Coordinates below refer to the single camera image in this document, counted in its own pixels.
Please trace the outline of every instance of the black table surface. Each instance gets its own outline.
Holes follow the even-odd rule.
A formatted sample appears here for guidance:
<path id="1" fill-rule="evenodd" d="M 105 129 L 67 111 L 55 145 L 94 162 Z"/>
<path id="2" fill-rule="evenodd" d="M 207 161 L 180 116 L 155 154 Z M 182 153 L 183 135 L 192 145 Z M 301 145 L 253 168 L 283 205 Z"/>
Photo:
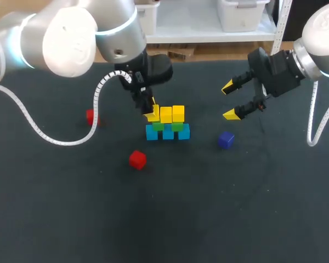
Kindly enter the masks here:
<path id="1" fill-rule="evenodd" d="M 43 141 L 0 93 L 0 263 L 329 262 L 329 124 L 306 143 L 312 84 L 228 122 L 251 84 L 221 88 L 246 61 L 175 64 L 154 87 L 161 106 L 185 105 L 189 141 L 146 141 L 146 121 L 118 80 L 101 92 L 105 126 L 76 147 Z M 20 71 L 2 84 L 58 140 L 85 136 L 86 110 L 111 65 L 66 79 Z M 316 125 L 329 105 L 320 83 Z M 224 131 L 230 150 L 218 147 Z M 147 154 L 142 171 L 129 167 Z"/>

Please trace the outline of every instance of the block stack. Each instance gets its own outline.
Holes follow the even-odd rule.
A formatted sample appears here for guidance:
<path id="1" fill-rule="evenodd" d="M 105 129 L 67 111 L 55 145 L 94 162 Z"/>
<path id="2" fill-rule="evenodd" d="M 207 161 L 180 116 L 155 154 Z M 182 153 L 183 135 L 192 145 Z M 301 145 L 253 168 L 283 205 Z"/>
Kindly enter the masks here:
<path id="1" fill-rule="evenodd" d="M 179 140 L 190 139 L 190 127 L 185 121 L 185 107 L 160 107 L 154 105 L 154 112 L 145 117 L 151 124 L 146 125 L 146 138 L 148 141 L 158 140 L 162 133 L 163 140 L 174 140 L 174 133 L 178 133 Z"/>

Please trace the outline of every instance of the red cube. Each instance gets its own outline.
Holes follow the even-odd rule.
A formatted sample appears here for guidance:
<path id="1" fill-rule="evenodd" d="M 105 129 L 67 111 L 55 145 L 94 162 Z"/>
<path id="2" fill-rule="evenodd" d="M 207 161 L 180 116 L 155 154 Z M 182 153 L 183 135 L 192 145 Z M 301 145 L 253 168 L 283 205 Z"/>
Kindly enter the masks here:
<path id="1" fill-rule="evenodd" d="M 90 126 L 93 125 L 94 121 L 94 109 L 87 110 L 87 122 Z M 98 116 L 98 125 L 100 125 L 100 117 Z"/>
<path id="2" fill-rule="evenodd" d="M 142 170 L 146 164 L 146 155 L 139 151 L 134 151 L 129 158 L 129 164 L 137 170 Z"/>

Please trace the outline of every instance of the cyan block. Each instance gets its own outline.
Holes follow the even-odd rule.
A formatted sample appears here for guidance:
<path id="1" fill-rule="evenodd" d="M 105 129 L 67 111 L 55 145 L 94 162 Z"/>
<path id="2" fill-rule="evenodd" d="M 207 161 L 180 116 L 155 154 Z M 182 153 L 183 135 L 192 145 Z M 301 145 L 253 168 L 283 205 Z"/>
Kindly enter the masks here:
<path id="1" fill-rule="evenodd" d="M 178 132 L 179 140 L 189 140 L 190 139 L 190 127 L 189 124 L 184 124 L 184 129 Z"/>
<path id="2" fill-rule="evenodd" d="M 218 145 L 223 149 L 229 149 L 234 142 L 234 134 L 225 131 L 218 139 Z"/>
<path id="3" fill-rule="evenodd" d="M 164 140 L 174 140 L 174 132 L 172 131 L 172 125 L 171 124 L 165 124 L 164 130 L 162 132 L 162 138 Z"/>
<path id="4" fill-rule="evenodd" d="M 146 125 L 146 139 L 148 141 L 158 140 L 158 132 L 154 131 L 151 124 Z"/>

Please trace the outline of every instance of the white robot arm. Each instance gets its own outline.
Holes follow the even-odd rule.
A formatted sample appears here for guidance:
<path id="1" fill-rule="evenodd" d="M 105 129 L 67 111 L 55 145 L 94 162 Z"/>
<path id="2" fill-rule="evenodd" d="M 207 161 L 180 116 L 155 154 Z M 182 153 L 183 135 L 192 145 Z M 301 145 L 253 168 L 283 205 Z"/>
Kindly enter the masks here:
<path id="1" fill-rule="evenodd" d="M 123 87 L 142 114 L 151 113 L 151 86 L 170 80 L 173 70 L 168 57 L 147 55 L 133 0 L 53 0 L 37 14 L 1 18 L 0 81 L 27 67 L 80 76 L 90 69 L 96 46 L 115 69 L 130 74 L 132 84 L 122 79 Z"/>
<path id="2" fill-rule="evenodd" d="M 256 95 L 249 103 L 237 106 L 223 116 L 228 119 L 244 119 L 255 110 L 266 109 L 265 101 L 270 96 L 278 97 L 298 86 L 303 79 L 315 82 L 311 101 L 307 143 L 317 144 L 329 119 L 326 111 L 314 140 L 311 139 L 312 121 L 317 94 L 318 80 L 325 76 L 329 80 L 329 4 L 318 10 L 306 23 L 302 38 L 293 44 L 293 50 L 280 51 L 269 56 L 262 48 L 248 55 L 249 71 L 235 76 L 223 87 L 225 95 L 254 79 Z"/>

